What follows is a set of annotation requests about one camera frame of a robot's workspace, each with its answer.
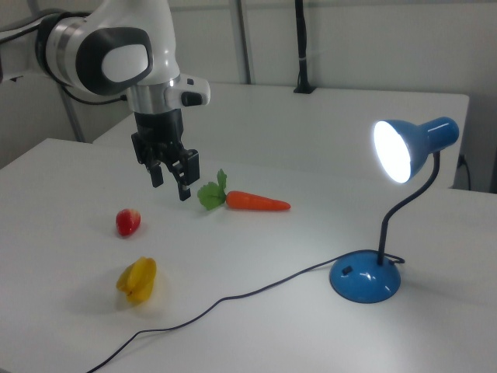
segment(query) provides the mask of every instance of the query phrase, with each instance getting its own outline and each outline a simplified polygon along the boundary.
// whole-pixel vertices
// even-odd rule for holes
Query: lamp base
[[[388,258],[380,266],[377,256],[375,251],[356,251],[337,260],[329,272],[335,291],[358,303],[389,299],[400,287],[401,275]]]

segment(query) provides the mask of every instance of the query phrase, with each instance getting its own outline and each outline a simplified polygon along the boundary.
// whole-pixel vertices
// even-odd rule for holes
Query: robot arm
[[[56,12],[26,27],[36,32],[15,39],[12,32],[25,31],[0,33],[0,82],[2,74],[6,80],[38,72],[96,95],[126,91],[137,121],[138,162],[154,187],[163,183],[160,163],[166,164],[180,199],[188,198],[200,171],[198,152],[181,142],[181,109],[207,105],[210,87],[179,71],[167,0],[104,0],[89,16]]]

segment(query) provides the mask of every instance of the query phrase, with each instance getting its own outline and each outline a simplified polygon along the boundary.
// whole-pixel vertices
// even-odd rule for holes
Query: lamp shade
[[[374,125],[374,146],[381,165],[398,183],[409,181],[428,155],[452,145],[459,127],[448,117],[415,125],[404,120],[380,120]]]

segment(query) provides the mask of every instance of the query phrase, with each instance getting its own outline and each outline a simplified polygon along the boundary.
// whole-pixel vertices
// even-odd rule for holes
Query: carrot
[[[233,190],[226,195],[226,204],[229,208],[257,211],[290,210],[290,204],[282,200],[257,196],[246,192]]]
[[[226,189],[227,178],[224,171],[220,169],[217,173],[218,184],[209,182],[198,191],[199,201],[207,210],[212,210],[224,202],[230,208],[241,210],[282,211],[290,209],[290,205],[282,200],[272,200],[271,198],[237,190],[226,194],[224,189]]]

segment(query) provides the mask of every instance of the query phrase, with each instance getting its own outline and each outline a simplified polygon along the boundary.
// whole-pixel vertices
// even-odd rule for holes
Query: power cord
[[[471,190],[471,174],[469,172],[469,166],[467,165],[466,162],[466,157],[463,154],[459,154],[459,158],[457,159],[457,169],[459,169],[461,166],[466,167],[467,189]]]
[[[377,251],[375,251],[375,250],[359,250],[359,251],[356,251],[355,253],[361,253],[361,252],[377,253]],[[136,332],[129,340],[127,340],[121,347],[119,347],[116,352],[114,352],[107,359],[105,359],[102,363],[98,364],[96,367],[94,367],[93,369],[90,369],[86,373],[93,373],[95,371],[98,371],[101,367],[103,367],[104,365],[108,364],[112,359],[114,359],[118,355],[118,353],[120,353],[128,344],[130,344],[140,334],[144,334],[144,333],[164,333],[164,332],[170,332],[172,330],[181,329],[181,328],[183,328],[183,327],[185,327],[185,326],[187,326],[187,325],[189,325],[189,324],[197,321],[198,319],[201,319],[202,317],[204,317],[207,313],[209,313],[210,311],[212,311],[217,305],[219,305],[222,302],[225,302],[225,301],[234,301],[234,300],[237,300],[237,299],[243,299],[243,298],[252,297],[253,295],[256,295],[256,294],[262,293],[263,291],[266,291],[266,290],[269,290],[271,288],[274,288],[274,287],[276,287],[278,285],[281,285],[281,284],[283,284],[283,283],[285,283],[285,282],[287,282],[287,281],[289,281],[289,280],[291,280],[291,279],[293,279],[293,278],[295,278],[297,276],[300,276],[301,274],[305,274],[307,272],[310,272],[311,270],[315,270],[316,268],[323,267],[326,264],[330,264],[332,262],[335,262],[336,260],[342,259],[344,256],[348,256],[348,255],[349,255],[349,253],[343,254],[341,256],[337,256],[336,258],[333,258],[333,259],[330,259],[330,260],[326,260],[323,263],[315,264],[314,266],[311,266],[309,268],[306,268],[304,270],[296,272],[295,274],[292,274],[291,276],[285,277],[283,280],[279,280],[277,282],[269,284],[269,285],[265,286],[264,288],[260,288],[258,290],[251,291],[249,293],[245,293],[245,294],[242,294],[242,295],[233,295],[231,297],[221,298],[218,301],[216,301],[211,307],[209,307],[204,312],[202,312],[200,315],[198,315],[197,317],[191,319],[190,321],[184,322],[183,324],[180,324],[180,325],[177,325],[177,326],[172,326],[172,327],[169,327],[169,328],[164,328],[164,329],[145,329],[145,330],[140,330],[139,332]],[[384,255],[386,257],[388,257],[388,258],[394,259],[394,260],[392,260],[392,263],[395,263],[395,264],[403,264],[403,263],[405,263],[405,260],[402,259],[401,257],[395,256],[395,255],[391,255],[391,254],[384,254]]]
[[[61,85],[61,88],[65,92],[65,94],[71,97],[74,101],[77,101],[79,103],[84,103],[85,105],[98,106],[98,105],[107,105],[109,103],[118,103],[119,101],[127,101],[126,95],[121,95],[116,99],[110,99],[108,101],[86,101],[85,99],[80,99],[79,97],[76,97],[75,95],[70,93],[67,87],[65,87],[64,85]]]
[[[28,26],[29,24],[31,23],[34,23],[46,16],[49,16],[51,14],[56,14],[56,13],[60,13],[62,12],[61,10],[58,10],[58,9],[47,9],[47,10],[44,10],[42,12],[40,12],[39,14],[35,15],[34,17],[31,17],[29,18],[28,20],[26,20],[24,23],[21,23],[21,24],[17,24],[16,25],[16,29],[21,29],[23,27],[26,27]],[[77,12],[77,13],[74,13],[75,16],[81,16],[81,17],[86,17],[86,16],[89,16],[91,13],[89,12]],[[14,40],[14,39],[17,39],[19,37],[23,37],[24,35],[28,34],[28,33],[32,33],[33,31],[36,31],[38,30],[38,28],[40,27],[40,24],[36,24],[36,25],[33,25],[31,27],[28,27],[27,29],[24,29],[23,31],[19,31],[18,33],[15,33],[9,37],[4,37],[3,39],[0,39],[0,45],[4,44],[4,43],[7,43],[8,41],[11,41],[11,40]],[[0,32],[4,32],[4,31],[12,31],[12,29],[9,29],[9,28],[5,28],[5,29],[1,29]]]

